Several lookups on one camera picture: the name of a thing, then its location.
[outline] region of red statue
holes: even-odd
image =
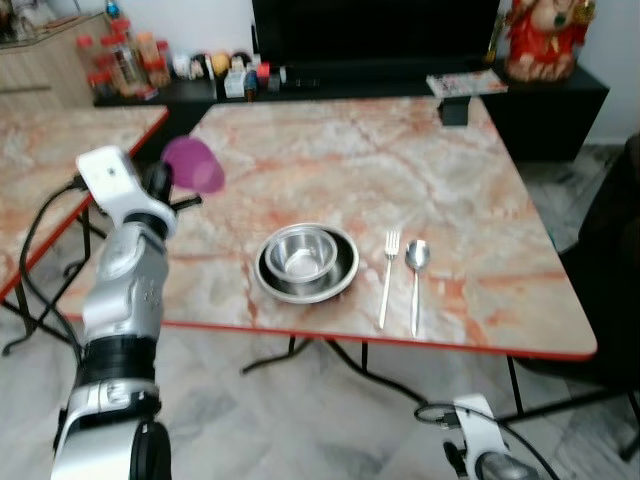
[[[523,82],[553,82],[575,68],[575,45],[584,45],[593,0],[513,0],[507,14],[511,52],[507,73]]]

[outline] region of red table edge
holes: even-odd
[[[82,316],[77,314],[67,315],[67,318],[72,322],[81,322]],[[380,345],[396,345],[399,347],[413,347],[413,348],[432,348],[438,350],[458,351],[465,353],[478,353],[478,354],[490,354],[490,355],[507,355],[514,358],[529,358],[534,360],[556,360],[560,362],[586,362],[591,359],[597,352],[594,350],[591,353],[562,353],[562,352],[541,352],[539,350],[511,350],[508,348],[491,348],[482,346],[470,346],[470,345],[458,345],[455,343],[434,343],[434,342],[413,342],[411,340],[400,340],[395,338],[374,338],[374,337],[354,337],[346,334],[333,334],[333,333],[321,333],[311,332],[303,330],[286,330],[279,328],[263,328],[263,327],[236,327],[232,325],[208,325],[205,323],[196,322],[174,322],[171,320],[164,320],[162,322],[163,327],[174,327],[181,329],[192,330],[208,330],[208,331],[226,331],[226,332],[244,332],[254,334],[270,334],[281,335],[287,337],[299,337],[309,338],[316,340],[343,340],[347,342],[355,343],[377,343]]]
[[[158,131],[160,126],[167,121],[169,118],[169,110],[165,107],[164,113],[162,116],[154,123],[136,142],[136,144],[129,149],[129,155],[135,155],[138,150],[142,148],[142,146],[147,143],[149,138]],[[53,231],[53,233],[47,238],[44,242],[42,242],[38,248],[36,248],[31,255],[27,258],[27,269],[31,270],[33,266],[38,263],[38,261],[44,256],[44,254],[49,250],[49,248],[55,243],[58,238],[69,228],[69,226],[73,223],[76,217],[82,213],[91,203],[91,195],[87,195],[86,198],[80,202],[80,204],[69,214],[67,218],[65,218]],[[14,272],[14,274],[10,277],[9,281],[4,284],[2,289],[0,290],[0,301],[4,300],[9,292],[13,290],[16,285],[20,282],[20,270]]]

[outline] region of black cable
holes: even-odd
[[[540,465],[544,467],[544,469],[547,471],[547,473],[551,477],[551,480],[560,480],[560,477],[558,477],[556,472],[553,471],[553,468],[551,468],[551,465],[547,463],[547,461],[542,457],[542,455],[540,455],[540,453],[535,448],[533,448],[533,446],[529,442],[527,442],[523,437],[521,437],[515,430],[513,430],[507,424],[501,422],[500,420],[496,420],[495,418],[493,418],[490,415],[487,415],[486,413],[483,413],[479,410],[475,410],[473,408],[465,407],[463,405],[455,405],[453,403],[423,403],[422,405],[420,405],[418,408],[415,409],[415,411],[413,412],[413,416],[415,417],[416,420],[418,420],[421,423],[428,423],[429,425],[439,425],[440,423],[442,423],[441,421],[422,418],[420,416],[422,412],[426,412],[428,410],[434,410],[436,408],[439,408],[442,410],[451,409],[453,410],[454,415],[456,410],[462,410],[463,412],[473,413],[474,415],[477,415],[479,417],[484,418],[485,420],[489,420],[490,422],[495,423],[502,430],[512,435],[516,440],[518,440],[522,445],[524,445],[526,449],[529,450],[534,457],[536,457],[536,460],[538,460],[538,462],[540,462]]]
[[[69,192],[75,188],[73,183],[68,183],[64,187],[53,192],[49,198],[44,202],[44,204],[40,207],[36,218],[33,220],[31,224],[31,228],[29,228],[29,233],[27,233],[27,238],[24,240],[24,244],[22,245],[22,251],[20,252],[20,276],[24,280],[24,283],[27,285],[27,288],[31,290],[36,297],[45,305],[45,307],[49,308],[51,312],[56,316],[58,323],[62,326],[67,337],[69,338],[69,342],[71,343],[71,347],[73,348],[73,353],[76,357],[76,363],[78,366],[82,364],[82,347],[80,346],[80,342],[78,341],[78,337],[76,337],[76,332],[73,330],[71,323],[67,320],[62,313],[57,309],[57,307],[49,300],[42,291],[36,287],[31,280],[31,275],[27,269],[27,256],[29,254],[29,250],[31,249],[31,242],[33,242],[33,237],[36,234],[36,230],[42,221],[42,217],[45,212],[49,208],[49,206],[61,195]]]

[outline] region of spoon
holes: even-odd
[[[413,295],[411,296],[411,335],[418,336],[418,315],[420,314],[420,277],[419,273],[429,263],[429,247],[424,240],[413,240],[407,245],[404,260],[413,269]]]

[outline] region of metal bowl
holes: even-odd
[[[282,281],[267,266],[266,250],[271,241],[269,239],[262,245],[256,256],[254,272],[258,283],[271,296],[288,303],[317,303],[338,295],[351,284],[358,272],[360,257],[355,242],[344,231],[337,228],[313,223],[295,226],[319,228],[331,236],[337,246],[337,257],[333,268],[324,277],[311,283],[294,284]]]
[[[283,282],[297,286],[321,280],[333,268],[338,247],[320,228],[294,225],[280,230],[267,246],[267,267]]]

